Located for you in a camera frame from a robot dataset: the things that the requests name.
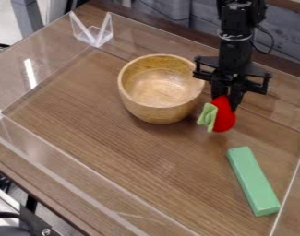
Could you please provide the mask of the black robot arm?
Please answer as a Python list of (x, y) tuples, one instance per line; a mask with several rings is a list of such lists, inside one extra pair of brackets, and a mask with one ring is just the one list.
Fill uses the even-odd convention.
[(211, 97), (229, 97), (234, 112), (246, 92), (265, 95), (271, 73), (251, 61), (255, 47), (254, 30), (271, 34), (259, 26), (265, 20), (265, 0), (215, 0), (219, 19), (219, 48), (216, 56), (196, 56), (192, 77), (211, 85)]

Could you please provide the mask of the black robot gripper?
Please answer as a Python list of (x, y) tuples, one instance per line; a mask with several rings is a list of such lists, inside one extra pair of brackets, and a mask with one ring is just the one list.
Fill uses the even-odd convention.
[(222, 40), (216, 56), (194, 58), (192, 77), (210, 83), (212, 99), (229, 94), (233, 112), (247, 91), (259, 94), (267, 92), (271, 74), (251, 62), (251, 52), (251, 40)]

